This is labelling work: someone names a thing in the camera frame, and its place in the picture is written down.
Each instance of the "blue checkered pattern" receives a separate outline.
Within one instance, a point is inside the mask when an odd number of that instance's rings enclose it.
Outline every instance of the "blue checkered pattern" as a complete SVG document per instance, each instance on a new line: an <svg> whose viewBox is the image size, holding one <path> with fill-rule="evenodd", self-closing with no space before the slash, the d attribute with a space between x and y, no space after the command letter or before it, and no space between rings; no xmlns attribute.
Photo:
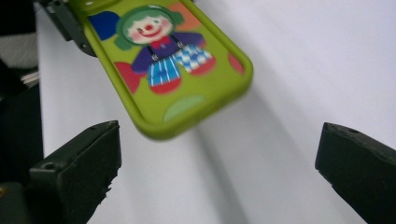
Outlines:
<svg viewBox="0 0 396 224"><path fill-rule="evenodd" d="M212 55L204 49L194 45L187 45L172 57L190 73L211 59Z"/></svg>

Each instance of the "red nose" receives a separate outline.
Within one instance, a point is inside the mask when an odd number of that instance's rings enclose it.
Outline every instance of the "red nose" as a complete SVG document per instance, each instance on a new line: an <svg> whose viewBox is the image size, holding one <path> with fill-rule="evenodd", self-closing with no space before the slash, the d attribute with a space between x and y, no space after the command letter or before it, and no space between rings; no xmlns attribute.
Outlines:
<svg viewBox="0 0 396 224"><path fill-rule="evenodd" d="M146 26L145 26L145 29L146 29L147 31L152 30L152 28L154 28L152 25L146 25Z"/></svg>

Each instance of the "clown face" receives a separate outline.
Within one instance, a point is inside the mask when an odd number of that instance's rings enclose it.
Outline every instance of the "clown face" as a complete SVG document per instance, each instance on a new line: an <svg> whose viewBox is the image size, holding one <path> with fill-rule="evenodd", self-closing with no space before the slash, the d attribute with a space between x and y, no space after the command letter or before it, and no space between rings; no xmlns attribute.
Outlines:
<svg viewBox="0 0 396 224"><path fill-rule="evenodd" d="M174 25L163 16L149 17L147 16L141 21L134 21L128 28L128 36L136 44L149 44L169 35Z"/></svg>

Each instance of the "cartoon clown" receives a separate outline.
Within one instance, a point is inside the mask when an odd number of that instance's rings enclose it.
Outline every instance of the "cartoon clown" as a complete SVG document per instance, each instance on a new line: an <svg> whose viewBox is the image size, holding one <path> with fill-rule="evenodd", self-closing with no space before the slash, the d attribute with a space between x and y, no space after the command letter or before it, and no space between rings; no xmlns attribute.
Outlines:
<svg viewBox="0 0 396 224"><path fill-rule="evenodd" d="M206 74L216 64L213 55L203 49L201 34L175 31L183 21L178 12L146 6L128 12L117 23L115 44L122 50L142 48L131 69L135 75L147 75L153 92L177 88L181 82L178 64L193 76Z"/></svg>

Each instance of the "white surface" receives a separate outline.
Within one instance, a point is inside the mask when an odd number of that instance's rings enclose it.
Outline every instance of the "white surface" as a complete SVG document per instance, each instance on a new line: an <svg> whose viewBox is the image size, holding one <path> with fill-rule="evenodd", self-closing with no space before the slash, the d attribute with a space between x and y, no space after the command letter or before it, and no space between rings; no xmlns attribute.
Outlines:
<svg viewBox="0 0 396 224"><path fill-rule="evenodd" d="M395 2L197 5L255 77L241 100L167 142L138 133L98 60L37 14L46 154L120 122L123 164L90 223L364 223L314 163L325 121L396 148Z"/></svg>

